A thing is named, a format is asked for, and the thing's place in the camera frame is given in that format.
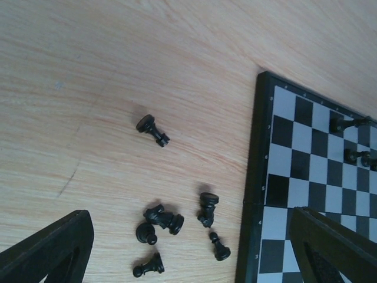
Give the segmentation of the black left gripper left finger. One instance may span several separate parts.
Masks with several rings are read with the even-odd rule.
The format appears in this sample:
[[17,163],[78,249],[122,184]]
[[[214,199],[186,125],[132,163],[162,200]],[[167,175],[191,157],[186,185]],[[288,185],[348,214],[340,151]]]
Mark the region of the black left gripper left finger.
[[1,252],[1,282],[82,282],[93,242],[89,211],[75,210]]

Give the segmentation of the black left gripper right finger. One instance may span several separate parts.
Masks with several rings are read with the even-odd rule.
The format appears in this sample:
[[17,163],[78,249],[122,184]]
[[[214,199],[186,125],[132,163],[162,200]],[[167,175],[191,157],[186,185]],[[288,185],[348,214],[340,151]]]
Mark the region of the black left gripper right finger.
[[295,207],[290,240],[304,282],[376,282],[376,243],[308,207]]

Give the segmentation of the black chess rook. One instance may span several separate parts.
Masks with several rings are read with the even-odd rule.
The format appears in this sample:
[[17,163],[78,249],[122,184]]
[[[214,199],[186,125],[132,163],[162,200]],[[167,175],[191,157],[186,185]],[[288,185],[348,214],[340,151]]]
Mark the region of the black chess rook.
[[165,147],[169,143],[170,138],[157,129],[154,121],[154,116],[148,114],[137,123],[136,129],[139,133],[151,134],[160,147]]

